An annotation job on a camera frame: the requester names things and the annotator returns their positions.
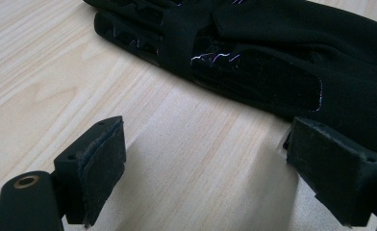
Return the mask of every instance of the glove padding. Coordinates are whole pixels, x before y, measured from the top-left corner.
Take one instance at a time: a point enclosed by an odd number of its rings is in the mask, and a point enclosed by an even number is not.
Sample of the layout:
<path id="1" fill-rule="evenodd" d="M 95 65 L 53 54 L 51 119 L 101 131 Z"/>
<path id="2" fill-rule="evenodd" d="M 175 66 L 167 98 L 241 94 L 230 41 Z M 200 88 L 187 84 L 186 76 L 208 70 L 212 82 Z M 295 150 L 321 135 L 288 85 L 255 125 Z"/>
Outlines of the glove padding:
<path id="1" fill-rule="evenodd" d="M 302 0 L 85 0 L 95 31 L 240 102 L 377 151 L 377 22 Z"/>

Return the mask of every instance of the glove finger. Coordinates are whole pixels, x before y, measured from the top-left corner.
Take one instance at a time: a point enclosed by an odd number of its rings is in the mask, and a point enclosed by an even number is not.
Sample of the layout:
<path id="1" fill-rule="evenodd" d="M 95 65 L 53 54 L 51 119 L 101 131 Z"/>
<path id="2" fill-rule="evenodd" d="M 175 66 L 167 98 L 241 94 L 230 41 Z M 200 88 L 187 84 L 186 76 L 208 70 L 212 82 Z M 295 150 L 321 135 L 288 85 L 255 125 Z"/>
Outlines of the glove finger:
<path id="1" fill-rule="evenodd" d="M 94 26 L 96 33 L 104 39 L 159 65 L 159 47 L 163 40 L 160 34 L 109 12 L 97 13 Z"/>
<path id="2" fill-rule="evenodd" d="M 163 24 L 163 8 L 143 0 L 85 0 L 85 2 L 152 30 L 159 30 Z"/>

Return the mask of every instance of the mounting hole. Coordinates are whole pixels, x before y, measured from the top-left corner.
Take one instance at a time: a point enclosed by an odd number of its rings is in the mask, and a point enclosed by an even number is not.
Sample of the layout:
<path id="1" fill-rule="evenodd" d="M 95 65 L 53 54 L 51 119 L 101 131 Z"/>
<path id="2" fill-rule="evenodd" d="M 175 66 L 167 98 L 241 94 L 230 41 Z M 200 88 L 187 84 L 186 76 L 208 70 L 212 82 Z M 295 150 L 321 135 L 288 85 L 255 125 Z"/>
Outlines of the mounting hole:
<path id="1" fill-rule="evenodd" d="M 39 177 L 37 175 L 25 176 L 14 183 L 14 187 L 18 190 L 29 188 L 30 186 L 34 186 Z"/>
<path id="2" fill-rule="evenodd" d="M 367 161 L 370 162 L 370 163 L 374 163 L 374 162 L 375 162 L 375 159 L 374 159 L 374 158 L 371 158 L 371 157 L 368 157 L 368 158 L 367 158 Z"/>

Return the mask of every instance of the black fabric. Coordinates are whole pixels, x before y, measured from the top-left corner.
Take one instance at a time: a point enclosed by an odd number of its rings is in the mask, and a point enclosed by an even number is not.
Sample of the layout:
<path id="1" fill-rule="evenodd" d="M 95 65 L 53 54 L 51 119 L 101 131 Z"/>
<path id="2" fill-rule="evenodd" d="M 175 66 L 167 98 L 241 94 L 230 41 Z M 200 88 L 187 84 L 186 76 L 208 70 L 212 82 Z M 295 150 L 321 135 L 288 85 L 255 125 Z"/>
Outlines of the black fabric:
<path id="1" fill-rule="evenodd" d="M 86 0 L 95 30 L 210 90 L 377 151 L 377 22 L 302 0 Z"/>

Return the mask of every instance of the light wood grain surface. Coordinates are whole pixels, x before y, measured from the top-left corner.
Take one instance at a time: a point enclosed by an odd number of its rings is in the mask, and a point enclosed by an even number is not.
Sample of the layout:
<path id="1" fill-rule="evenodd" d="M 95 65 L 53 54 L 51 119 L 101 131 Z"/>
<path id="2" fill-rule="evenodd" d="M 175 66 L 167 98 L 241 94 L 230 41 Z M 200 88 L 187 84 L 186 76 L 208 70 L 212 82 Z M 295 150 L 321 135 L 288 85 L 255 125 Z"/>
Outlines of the light wood grain surface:
<path id="1" fill-rule="evenodd" d="M 377 20 L 377 0 L 316 2 Z M 0 0 L 0 189 L 51 172 L 89 126 L 122 115 L 126 171 L 91 230 L 345 229 L 280 154 L 287 122 L 109 44 L 95 13 L 80 0 Z"/>

